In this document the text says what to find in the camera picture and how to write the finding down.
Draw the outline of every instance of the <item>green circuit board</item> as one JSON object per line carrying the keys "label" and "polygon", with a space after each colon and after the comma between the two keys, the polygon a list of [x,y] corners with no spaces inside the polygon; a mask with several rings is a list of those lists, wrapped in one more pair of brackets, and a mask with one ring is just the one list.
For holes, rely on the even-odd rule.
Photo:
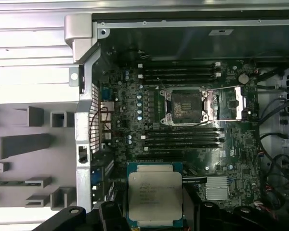
{"label": "green circuit board", "polygon": [[[168,64],[151,62],[146,67],[154,69],[155,65]],[[196,61],[183,63],[184,66],[197,64]],[[103,140],[115,153],[116,168],[110,180],[124,181],[126,163],[130,161],[182,161],[185,177],[227,176],[228,199],[214,201],[221,207],[251,205],[258,199],[259,177],[254,164],[259,150],[256,140],[257,84],[252,77],[244,85],[238,81],[241,74],[249,75],[254,68],[243,61],[226,61],[220,62],[218,72],[220,74],[209,83],[188,81],[169,84],[158,79],[152,84],[144,84],[139,76],[142,69],[131,65],[114,70],[107,81],[101,82],[101,101],[114,102],[109,121],[104,121],[108,125],[104,127]],[[240,88],[246,108],[246,114],[240,121],[236,120],[238,103],[234,87]],[[215,103],[211,105],[212,108],[218,108],[218,120],[204,123],[203,126],[162,124],[168,102],[161,91],[170,88],[182,94],[187,94],[191,89],[214,90]],[[187,96],[181,98],[183,109],[191,112],[194,105],[186,104]],[[182,123],[189,121],[181,118],[179,121]],[[200,197],[206,200],[205,185],[194,185]]]}

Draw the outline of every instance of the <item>black cable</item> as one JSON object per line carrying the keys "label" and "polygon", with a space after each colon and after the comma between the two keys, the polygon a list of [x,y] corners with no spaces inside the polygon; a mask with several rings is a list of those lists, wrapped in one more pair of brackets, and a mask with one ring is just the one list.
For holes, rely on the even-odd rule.
{"label": "black cable", "polygon": [[279,133],[279,132],[269,132],[269,133],[266,133],[266,134],[262,135],[262,136],[260,137],[260,140],[262,140],[263,138],[265,138],[265,137],[267,137],[267,136],[278,136],[278,137],[280,137],[280,138],[282,138],[282,139],[288,139],[288,135],[285,135],[285,134],[283,134],[283,133]]}
{"label": "black cable", "polygon": [[279,111],[283,110],[284,108],[289,107],[289,101],[284,103],[283,105],[280,105],[279,107],[275,108],[273,111],[269,112],[265,117],[261,118],[258,122],[259,126],[263,124],[265,121],[267,121],[269,118],[274,116]]}
{"label": "black cable", "polygon": [[283,91],[289,94],[289,89],[286,88],[281,88],[281,87],[274,87],[274,86],[263,86],[263,85],[257,85],[258,89],[263,89],[263,90],[279,90]]}
{"label": "black cable", "polygon": [[275,102],[275,101],[279,101],[279,100],[283,100],[284,102],[286,102],[287,101],[287,99],[286,98],[277,98],[277,99],[273,99],[272,101],[270,101],[269,103],[268,103],[268,105],[264,108],[264,110],[263,110],[263,112],[262,112],[262,114],[261,114],[261,116],[260,116],[260,118],[263,118],[263,116],[264,116],[264,113],[265,113],[265,111]]}
{"label": "black cable", "polygon": [[267,173],[264,175],[264,178],[266,179],[270,174],[271,172],[273,171],[273,168],[274,166],[277,167],[277,160],[282,158],[282,157],[286,157],[288,160],[289,160],[289,156],[288,155],[284,155],[284,154],[279,154],[279,155],[276,155],[274,158],[273,158],[273,161],[271,163],[271,166],[269,168],[269,170],[267,171]]}
{"label": "black cable", "polygon": [[264,155],[271,161],[271,167],[274,164],[276,166],[276,168],[278,168],[278,170],[281,171],[285,175],[285,177],[288,178],[288,173],[276,162],[276,160],[274,158],[272,158],[269,155],[269,153],[265,150],[260,139],[259,139],[259,146],[260,146],[261,150],[263,151]]}

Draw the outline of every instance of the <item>cable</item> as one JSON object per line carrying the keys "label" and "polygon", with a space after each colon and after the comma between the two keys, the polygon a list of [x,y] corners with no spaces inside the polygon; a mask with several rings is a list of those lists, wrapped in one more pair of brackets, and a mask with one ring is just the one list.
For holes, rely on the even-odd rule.
{"label": "cable", "polygon": [[275,115],[276,113],[278,113],[279,111],[283,110],[284,108],[289,107],[289,101],[284,103],[283,105],[280,105],[279,107],[277,107],[276,109],[274,109],[273,111],[269,112],[265,117],[261,118],[258,122],[259,126],[261,124],[263,124],[265,121],[267,121],[269,118],[271,118],[273,115]]}
{"label": "cable", "polygon": [[207,123],[209,123],[209,121],[201,122],[201,123],[198,123],[198,124],[195,124],[195,125],[191,125],[191,126],[186,126],[185,128],[180,129],[179,131],[190,129],[190,128],[194,128],[194,127],[198,127],[198,126],[201,126],[201,125],[204,125],[204,124],[207,124]]}
{"label": "cable", "polygon": [[268,105],[264,108],[264,110],[263,110],[263,112],[262,112],[262,114],[261,114],[261,116],[260,116],[260,118],[263,118],[263,116],[264,116],[264,113],[265,113],[265,111],[275,102],[275,101],[279,101],[279,100],[283,100],[284,102],[286,102],[287,101],[287,99],[286,98],[277,98],[277,99],[273,99],[272,101],[270,101],[269,103],[268,103]]}
{"label": "cable", "polygon": [[279,132],[269,132],[269,133],[266,133],[266,134],[262,135],[262,136],[260,137],[260,140],[262,140],[263,138],[265,138],[265,137],[267,137],[267,136],[278,136],[278,137],[280,137],[280,138],[282,138],[282,139],[288,139],[288,136],[285,135],[285,134],[283,134],[283,133],[279,133]]}
{"label": "cable", "polygon": [[269,170],[268,170],[267,173],[264,175],[264,178],[265,178],[265,179],[266,179],[266,178],[271,174],[271,172],[273,171],[274,165],[277,164],[276,161],[277,161],[278,159],[282,158],[282,157],[286,157],[286,158],[289,160],[289,156],[287,156],[287,155],[284,155],[284,154],[276,155],[276,156],[273,158],[273,161],[272,161],[272,163],[271,163],[271,166],[270,166]]}
{"label": "cable", "polygon": [[283,91],[289,94],[289,89],[286,88],[281,88],[281,87],[274,87],[274,86],[263,86],[263,85],[257,85],[258,89],[263,89],[263,90],[279,90]]}
{"label": "cable", "polygon": [[285,175],[285,177],[288,178],[287,172],[276,162],[276,160],[274,158],[272,158],[269,155],[269,153],[265,150],[265,148],[264,148],[264,146],[263,146],[263,144],[262,144],[260,139],[259,139],[259,146],[260,146],[261,150],[263,151],[263,154],[271,161],[271,167],[274,164],[276,166],[276,168],[278,168],[278,170],[281,171]]}

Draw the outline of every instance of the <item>white label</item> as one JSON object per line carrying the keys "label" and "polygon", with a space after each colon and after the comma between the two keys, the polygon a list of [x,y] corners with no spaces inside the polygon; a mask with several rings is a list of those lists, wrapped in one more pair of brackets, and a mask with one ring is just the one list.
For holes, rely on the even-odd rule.
{"label": "white label", "polygon": [[212,30],[209,35],[211,36],[218,36],[218,35],[230,35],[232,33],[232,29],[229,29],[229,30]]}

